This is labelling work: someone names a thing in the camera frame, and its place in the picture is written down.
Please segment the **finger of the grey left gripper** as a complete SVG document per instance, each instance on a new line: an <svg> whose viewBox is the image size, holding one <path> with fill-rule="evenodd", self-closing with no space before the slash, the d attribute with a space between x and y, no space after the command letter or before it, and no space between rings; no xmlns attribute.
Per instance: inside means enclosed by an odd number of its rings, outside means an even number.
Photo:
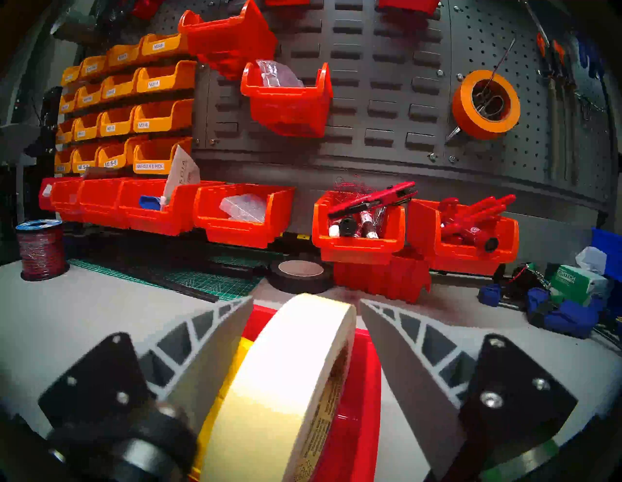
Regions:
<svg viewBox="0 0 622 482"><path fill-rule="evenodd" d="M1 126L1 160L37 160L51 155L50 130L25 123Z"/></svg>

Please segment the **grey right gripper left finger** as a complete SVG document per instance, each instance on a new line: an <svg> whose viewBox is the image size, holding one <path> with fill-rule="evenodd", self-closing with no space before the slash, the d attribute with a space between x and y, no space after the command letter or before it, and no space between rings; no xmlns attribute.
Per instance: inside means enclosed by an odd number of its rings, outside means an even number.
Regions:
<svg viewBox="0 0 622 482"><path fill-rule="evenodd" d="M95 423L168 402L198 433L228 374L253 309L251 297L180 317L135 349L129 333L112 333L40 395L53 428Z"/></svg>

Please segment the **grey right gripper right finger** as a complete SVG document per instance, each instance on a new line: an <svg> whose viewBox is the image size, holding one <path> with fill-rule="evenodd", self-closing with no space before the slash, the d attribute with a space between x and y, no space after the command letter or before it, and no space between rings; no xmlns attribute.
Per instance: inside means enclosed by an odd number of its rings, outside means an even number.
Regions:
<svg viewBox="0 0 622 482"><path fill-rule="evenodd" d="M577 398L501 333L449 328L360 300L387 382L436 481L480 481L552 442Z"/></svg>

